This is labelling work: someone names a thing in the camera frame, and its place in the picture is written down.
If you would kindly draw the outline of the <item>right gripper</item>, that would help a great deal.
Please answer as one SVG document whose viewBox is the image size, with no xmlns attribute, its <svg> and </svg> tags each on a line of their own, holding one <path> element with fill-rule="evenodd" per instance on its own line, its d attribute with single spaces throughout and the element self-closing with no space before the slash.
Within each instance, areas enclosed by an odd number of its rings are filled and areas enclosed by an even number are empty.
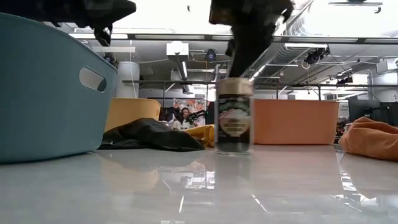
<svg viewBox="0 0 398 224">
<path fill-rule="evenodd" d="M 210 24 L 255 30 L 233 31 L 226 49 L 230 78 L 240 77 L 262 55 L 273 42 L 277 21 L 287 22 L 293 11 L 291 0 L 211 0 Z"/>
</svg>

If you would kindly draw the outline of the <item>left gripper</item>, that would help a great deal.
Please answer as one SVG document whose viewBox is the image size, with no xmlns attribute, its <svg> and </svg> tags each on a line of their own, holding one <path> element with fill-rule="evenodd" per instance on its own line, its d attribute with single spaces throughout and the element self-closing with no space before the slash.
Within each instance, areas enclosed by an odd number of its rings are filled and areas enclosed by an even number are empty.
<svg viewBox="0 0 398 224">
<path fill-rule="evenodd" d="M 136 12 L 136 3 L 127 0 L 71 0 L 57 1 L 60 12 L 55 13 L 56 23 L 74 23 L 77 27 L 94 29 L 95 39 L 109 47 L 114 22 Z"/>
</svg>

